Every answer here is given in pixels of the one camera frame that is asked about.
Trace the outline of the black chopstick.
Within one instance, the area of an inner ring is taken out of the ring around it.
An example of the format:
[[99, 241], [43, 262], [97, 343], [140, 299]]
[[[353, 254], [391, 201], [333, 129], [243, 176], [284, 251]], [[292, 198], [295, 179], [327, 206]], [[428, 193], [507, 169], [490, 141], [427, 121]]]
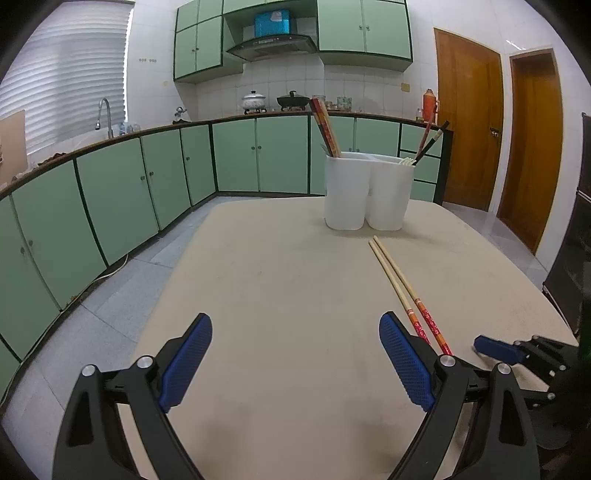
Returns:
[[320, 101], [318, 98], [312, 97], [308, 104], [311, 107], [311, 112], [314, 114], [315, 123], [318, 125], [318, 131], [321, 133], [322, 141], [324, 141], [324, 150], [328, 156], [332, 157], [332, 147], [329, 142], [329, 136], [327, 130], [325, 130], [324, 124], [322, 124]]
[[426, 155], [427, 153], [433, 148], [433, 146], [439, 141], [439, 139], [444, 135], [450, 125], [449, 121], [446, 121], [442, 127], [437, 131], [436, 135], [429, 140], [417, 153], [415, 159], [411, 162], [412, 166], [416, 166]]

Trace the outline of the plain bamboo chopstick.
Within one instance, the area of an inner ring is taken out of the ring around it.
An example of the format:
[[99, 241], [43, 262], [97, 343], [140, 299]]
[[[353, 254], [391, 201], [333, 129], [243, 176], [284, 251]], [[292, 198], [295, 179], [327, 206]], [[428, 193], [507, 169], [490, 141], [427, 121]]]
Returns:
[[332, 157], [335, 157], [335, 158], [341, 157], [342, 151], [341, 151], [341, 148], [339, 148], [339, 142], [338, 142], [337, 136], [335, 136], [335, 131], [332, 128], [332, 122], [331, 122], [331, 119], [329, 118], [328, 110], [325, 107], [325, 102], [322, 100], [320, 100], [320, 110], [321, 110], [322, 124], [324, 124], [325, 130], [327, 130], [327, 132], [328, 132], [329, 142], [331, 143]]

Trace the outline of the white fork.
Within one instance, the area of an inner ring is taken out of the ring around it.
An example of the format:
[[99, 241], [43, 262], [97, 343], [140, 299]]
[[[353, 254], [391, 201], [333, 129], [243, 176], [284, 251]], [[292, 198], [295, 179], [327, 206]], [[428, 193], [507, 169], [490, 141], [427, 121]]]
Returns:
[[416, 164], [416, 160], [414, 158], [406, 157], [401, 160], [400, 164], [406, 166], [414, 166]]

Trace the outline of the bamboo chopstick dark red end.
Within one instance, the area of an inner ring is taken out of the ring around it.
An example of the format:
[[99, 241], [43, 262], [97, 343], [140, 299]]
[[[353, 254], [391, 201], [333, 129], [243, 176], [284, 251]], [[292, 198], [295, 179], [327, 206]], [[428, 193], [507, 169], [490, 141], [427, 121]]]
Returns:
[[421, 141], [420, 141], [420, 143], [419, 143], [419, 147], [418, 147], [418, 151], [417, 151], [417, 153], [418, 153], [418, 152], [419, 152], [419, 150], [420, 150], [420, 149], [421, 149], [421, 148], [422, 148], [422, 147], [423, 147], [423, 146], [426, 144], [426, 142], [427, 142], [427, 138], [428, 138], [428, 136], [429, 136], [429, 133], [430, 133], [430, 130], [431, 130], [431, 127], [432, 127], [432, 126], [433, 126], [433, 124], [429, 124], [429, 123], [427, 123], [427, 126], [426, 126], [426, 128], [425, 128], [425, 131], [424, 131], [424, 133], [423, 133], [423, 135], [422, 135], [422, 139], [421, 139]]

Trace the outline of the bamboo chopstick red floral end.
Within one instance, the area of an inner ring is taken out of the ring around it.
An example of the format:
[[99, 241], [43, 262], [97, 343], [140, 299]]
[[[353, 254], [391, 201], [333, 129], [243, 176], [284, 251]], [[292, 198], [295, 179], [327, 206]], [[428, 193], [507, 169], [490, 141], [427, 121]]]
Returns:
[[337, 137], [335, 137], [331, 119], [329, 118], [328, 110], [325, 107], [325, 102], [320, 98], [314, 97], [311, 98], [310, 104], [311, 111], [315, 115], [315, 120], [317, 120], [318, 130], [321, 131], [322, 138], [325, 140], [325, 148], [332, 158], [338, 158], [342, 155], [342, 152], [339, 149], [339, 142]]

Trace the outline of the white two-compartment utensil holder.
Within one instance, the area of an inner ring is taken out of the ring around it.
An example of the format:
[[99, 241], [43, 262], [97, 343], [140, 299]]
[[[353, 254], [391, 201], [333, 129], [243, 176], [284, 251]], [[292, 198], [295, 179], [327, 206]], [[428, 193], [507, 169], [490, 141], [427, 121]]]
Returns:
[[415, 178], [415, 166], [402, 159], [359, 152], [325, 158], [325, 224], [338, 231], [400, 230]]

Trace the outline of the beige table mat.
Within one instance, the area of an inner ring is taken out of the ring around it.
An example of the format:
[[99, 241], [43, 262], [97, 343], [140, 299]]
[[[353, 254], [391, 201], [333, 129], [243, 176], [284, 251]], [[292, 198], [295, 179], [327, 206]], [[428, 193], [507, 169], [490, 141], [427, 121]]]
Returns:
[[[404, 314], [370, 250], [373, 231], [325, 225], [321, 198], [215, 206], [181, 255], [137, 343], [154, 354], [199, 313], [212, 341], [169, 420], [207, 479], [385, 479], [417, 432], [381, 345]], [[447, 209], [412, 201], [381, 241], [453, 353], [490, 368], [479, 335], [566, 343], [570, 327], [501, 251]]]

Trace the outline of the orange thermos flask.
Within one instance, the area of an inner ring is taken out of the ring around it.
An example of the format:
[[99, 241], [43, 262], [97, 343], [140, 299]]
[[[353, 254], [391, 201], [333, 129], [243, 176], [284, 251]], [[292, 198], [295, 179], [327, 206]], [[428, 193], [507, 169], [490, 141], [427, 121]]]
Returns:
[[438, 114], [438, 99], [434, 91], [428, 88], [423, 95], [423, 119], [429, 124], [434, 124], [437, 121]]

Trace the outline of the bamboo chopstick orange floral end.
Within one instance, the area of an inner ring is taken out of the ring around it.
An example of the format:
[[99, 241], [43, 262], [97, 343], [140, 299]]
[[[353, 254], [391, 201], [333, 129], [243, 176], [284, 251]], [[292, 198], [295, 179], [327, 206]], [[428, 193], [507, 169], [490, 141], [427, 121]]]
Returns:
[[397, 295], [399, 301], [401, 302], [416, 334], [427, 344], [430, 344], [428, 336], [425, 330], [422, 328], [421, 322], [415, 314], [414, 308], [411, 306], [411, 303], [407, 299], [406, 294], [403, 291], [403, 287], [401, 287], [401, 283], [398, 280], [398, 276], [394, 272], [393, 267], [390, 265], [386, 253], [384, 252], [384, 249], [381, 247], [379, 239], [377, 239], [377, 237], [374, 237], [372, 240], [369, 241], [369, 245], [370, 249], [372, 249], [378, 262], [384, 270], [384, 273], [389, 279], [389, 282], [394, 289], [394, 293]]

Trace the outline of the white window blinds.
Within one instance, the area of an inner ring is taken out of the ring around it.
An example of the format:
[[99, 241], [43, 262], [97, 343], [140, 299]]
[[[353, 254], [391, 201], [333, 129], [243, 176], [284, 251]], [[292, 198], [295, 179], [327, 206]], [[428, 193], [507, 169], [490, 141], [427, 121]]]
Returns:
[[66, 1], [35, 29], [1, 82], [1, 117], [25, 111], [26, 152], [127, 117], [126, 53], [134, 6]]

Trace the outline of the green lower kitchen cabinets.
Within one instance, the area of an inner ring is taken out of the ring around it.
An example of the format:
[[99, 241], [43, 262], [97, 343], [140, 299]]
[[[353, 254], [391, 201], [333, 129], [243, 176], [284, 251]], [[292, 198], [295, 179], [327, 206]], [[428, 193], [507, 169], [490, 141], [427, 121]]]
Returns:
[[321, 196], [308, 113], [133, 133], [61, 154], [1, 191], [1, 383], [109, 267], [219, 194]]

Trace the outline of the blue box above hood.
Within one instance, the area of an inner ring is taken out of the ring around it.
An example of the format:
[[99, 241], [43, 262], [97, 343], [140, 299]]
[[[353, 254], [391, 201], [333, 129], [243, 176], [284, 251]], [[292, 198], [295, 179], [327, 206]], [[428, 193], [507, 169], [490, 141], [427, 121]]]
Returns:
[[287, 9], [266, 11], [254, 17], [254, 36], [256, 38], [290, 34], [291, 15]]

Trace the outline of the green upper kitchen cabinets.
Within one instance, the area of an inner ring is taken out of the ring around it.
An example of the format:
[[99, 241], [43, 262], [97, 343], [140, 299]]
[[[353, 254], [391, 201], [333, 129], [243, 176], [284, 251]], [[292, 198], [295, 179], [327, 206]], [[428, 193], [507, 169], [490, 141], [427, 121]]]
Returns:
[[254, 36], [254, 17], [287, 9], [290, 34], [311, 36], [322, 62], [405, 71], [414, 61], [404, 1], [190, 1], [176, 11], [173, 78], [197, 84], [242, 72], [228, 49]]

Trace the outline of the cardboard box with label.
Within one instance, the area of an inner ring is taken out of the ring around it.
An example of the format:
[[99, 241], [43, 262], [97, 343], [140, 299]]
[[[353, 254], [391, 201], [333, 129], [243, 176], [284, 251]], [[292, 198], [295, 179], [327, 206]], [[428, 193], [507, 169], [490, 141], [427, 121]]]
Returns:
[[0, 121], [1, 188], [28, 168], [25, 141], [25, 111], [20, 110]]

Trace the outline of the green kitchen cabinets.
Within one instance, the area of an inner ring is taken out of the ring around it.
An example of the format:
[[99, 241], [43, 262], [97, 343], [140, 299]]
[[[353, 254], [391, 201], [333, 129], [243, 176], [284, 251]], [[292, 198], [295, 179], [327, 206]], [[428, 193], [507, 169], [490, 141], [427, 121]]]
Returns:
[[290, 34], [311, 36], [322, 62], [405, 71], [414, 61], [404, 1], [190, 1], [176, 11], [173, 78], [197, 84], [242, 72], [228, 49], [254, 36], [254, 17], [287, 9]]
[[61, 154], [1, 191], [1, 383], [109, 267], [219, 194], [321, 196], [308, 113], [133, 133]]

